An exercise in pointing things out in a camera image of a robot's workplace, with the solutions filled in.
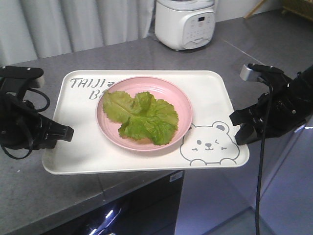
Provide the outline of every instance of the bear ear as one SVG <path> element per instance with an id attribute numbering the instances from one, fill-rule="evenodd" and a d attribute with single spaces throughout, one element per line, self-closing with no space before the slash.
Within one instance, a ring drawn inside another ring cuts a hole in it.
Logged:
<path id="1" fill-rule="evenodd" d="M 224 131 L 226 133 L 229 132 L 229 126 L 226 123 L 222 122 L 222 121 L 216 121 L 216 122 L 213 123 L 212 126 L 217 128 L 217 129 L 220 129 L 221 131 Z"/>

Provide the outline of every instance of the black cable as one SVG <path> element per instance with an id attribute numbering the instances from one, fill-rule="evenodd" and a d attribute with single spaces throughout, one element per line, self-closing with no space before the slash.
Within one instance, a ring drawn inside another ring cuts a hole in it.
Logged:
<path id="1" fill-rule="evenodd" d="M 33 142 L 33 137 L 28 129 L 28 127 L 26 126 L 24 120 L 22 117 L 19 117 L 17 120 L 16 120 L 16 124 L 22 129 L 22 131 L 24 132 L 24 134 L 26 135 L 27 137 L 27 140 L 28 140 L 28 146 L 29 146 L 29 150 L 28 152 L 23 156 L 23 157 L 15 157 L 13 156 L 12 154 L 10 154 L 8 152 L 8 150 L 6 150 L 6 148 L 1 145 L 1 148 L 3 149 L 3 151 L 6 153 L 6 155 L 14 160 L 20 160 L 20 159 L 24 159 L 26 157 L 28 157 L 29 154 L 31 154 L 31 152 L 33 151 L 33 148 L 34 148 L 34 142 Z"/>
<path id="2" fill-rule="evenodd" d="M 270 111 L 272 97 L 273 97 L 273 87 L 270 84 L 267 84 L 267 85 L 269 88 L 269 98 L 268 98 L 268 106 L 266 109 L 266 114 L 265 114 L 264 123 L 263 123 L 258 184 L 257 184 L 256 199 L 255 199 L 255 234 L 256 235 L 260 235 L 260 194 L 261 194 L 261 183 L 262 183 L 262 172 L 263 172 L 263 158 L 264 158 L 264 149 L 265 149 L 266 127 L 268 124 L 268 116 L 269 116 L 269 111 Z"/>
<path id="3" fill-rule="evenodd" d="M 38 112 L 38 113 L 39 113 L 39 112 L 42 112 L 42 111 L 46 110 L 46 109 L 50 106 L 51 101 L 50 101 L 49 97 L 48 97 L 45 93 L 43 93 L 43 92 L 41 92 L 41 91 L 38 91 L 38 90 L 36 90 L 36 89 L 33 89 L 33 88 L 28 88 L 27 90 L 42 95 L 42 96 L 45 98 L 45 100 L 47 101 L 46 105 L 45 105 L 43 108 L 41 108 L 41 109 L 35 109 L 36 112 Z M 20 159 L 24 159 L 24 158 L 28 157 L 28 156 L 31 154 L 31 152 L 32 152 L 32 150 L 33 150 L 33 148 L 34 148 L 34 141 L 33 141 L 32 135 L 31 135 L 31 133 L 30 133 L 30 131 L 29 131 L 29 128 L 28 128 L 27 125 L 25 124 L 25 122 L 24 122 L 24 120 L 23 120 L 22 117 L 20 117 L 20 118 L 18 118 L 18 119 L 16 120 L 16 124 L 21 128 L 21 130 L 24 132 L 24 134 L 25 134 L 25 136 L 26 136 L 26 138 L 27 138 L 27 140 L 28 140 L 28 147 L 29 147 L 28 152 L 27 152 L 23 157 L 19 157 L 19 158 L 18 158 L 18 157 L 13 156 L 12 154 L 10 154 L 10 153 L 8 152 L 8 150 L 5 148 L 5 146 L 1 145 L 1 148 L 2 148 L 2 150 L 5 152 L 5 154 L 6 154 L 8 157 L 10 157 L 10 158 L 12 158 L 12 159 L 15 159 L 15 160 L 20 160 Z"/>
<path id="4" fill-rule="evenodd" d="M 36 89 L 33 89 L 33 88 L 28 88 L 27 90 L 42 95 L 46 99 L 46 101 L 47 101 L 47 104 L 43 108 L 35 109 L 38 113 L 46 110 L 50 106 L 50 99 L 49 99 L 49 97 L 45 93 L 43 93 L 41 91 L 38 91 Z"/>

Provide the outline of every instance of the control panel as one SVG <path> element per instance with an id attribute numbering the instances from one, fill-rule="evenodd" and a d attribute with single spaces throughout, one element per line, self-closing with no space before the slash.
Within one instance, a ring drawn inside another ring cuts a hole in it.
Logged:
<path id="1" fill-rule="evenodd" d="M 183 28 L 183 46 L 193 49 L 207 44 L 213 35 L 215 19 L 213 12 L 206 12 L 191 16 Z"/>

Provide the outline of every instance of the gray countertop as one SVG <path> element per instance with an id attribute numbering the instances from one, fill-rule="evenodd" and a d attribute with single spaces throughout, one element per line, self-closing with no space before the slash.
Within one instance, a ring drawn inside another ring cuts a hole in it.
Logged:
<path id="1" fill-rule="evenodd" d="M 210 70 L 223 78 L 234 109 L 242 109 L 254 104 L 267 91 L 263 84 L 239 78 L 243 64 L 273 65 L 292 78 L 312 64 L 313 44 L 310 48 L 301 47 L 303 41 L 313 42 L 312 31 L 307 30 L 311 25 L 303 21 L 295 27 L 293 17 L 283 18 L 274 11 L 248 21 L 234 19 L 217 23 L 213 40 L 197 50 L 173 51 L 148 37 L 18 65 L 44 70 L 45 85 L 40 90 L 51 99 L 50 108 L 43 112 L 49 118 L 53 116 L 64 76 L 75 70 Z M 282 21 L 286 28 L 281 28 Z M 284 37 L 291 38 L 293 44 L 285 43 Z M 35 151 L 28 158 L 16 161 L 1 152 L 1 235 L 43 233 L 172 173 L 56 176 L 44 170 L 42 154 L 43 150 Z"/>

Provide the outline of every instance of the white curtain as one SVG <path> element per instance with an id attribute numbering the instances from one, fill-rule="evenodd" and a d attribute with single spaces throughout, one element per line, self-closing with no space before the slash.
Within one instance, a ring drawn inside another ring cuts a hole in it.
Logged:
<path id="1" fill-rule="evenodd" d="M 154 0 L 0 0 L 0 65 L 148 34 Z"/>

